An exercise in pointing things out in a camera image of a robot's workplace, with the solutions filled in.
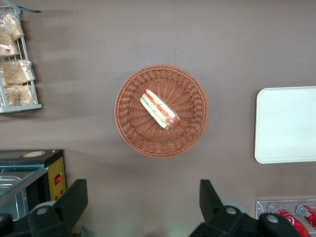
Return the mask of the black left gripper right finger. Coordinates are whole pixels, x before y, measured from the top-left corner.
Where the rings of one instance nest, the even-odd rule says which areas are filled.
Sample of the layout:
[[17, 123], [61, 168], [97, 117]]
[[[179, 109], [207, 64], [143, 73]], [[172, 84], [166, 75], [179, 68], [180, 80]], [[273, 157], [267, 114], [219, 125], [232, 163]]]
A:
[[199, 206], [204, 222], [192, 237], [300, 237], [301, 233], [285, 218], [264, 213], [254, 219], [231, 205], [223, 205], [210, 180], [201, 179]]

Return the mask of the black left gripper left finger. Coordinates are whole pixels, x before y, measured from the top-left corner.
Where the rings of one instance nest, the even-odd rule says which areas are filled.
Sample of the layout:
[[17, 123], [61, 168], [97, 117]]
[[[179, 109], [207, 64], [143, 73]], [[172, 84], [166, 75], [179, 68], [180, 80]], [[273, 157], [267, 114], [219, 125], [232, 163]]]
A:
[[73, 228], [88, 205], [87, 181], [77, 179], [54, 203], [39, 204], [25, 217], [14, 221], [0, 215], [2, 237], [72, 237]]

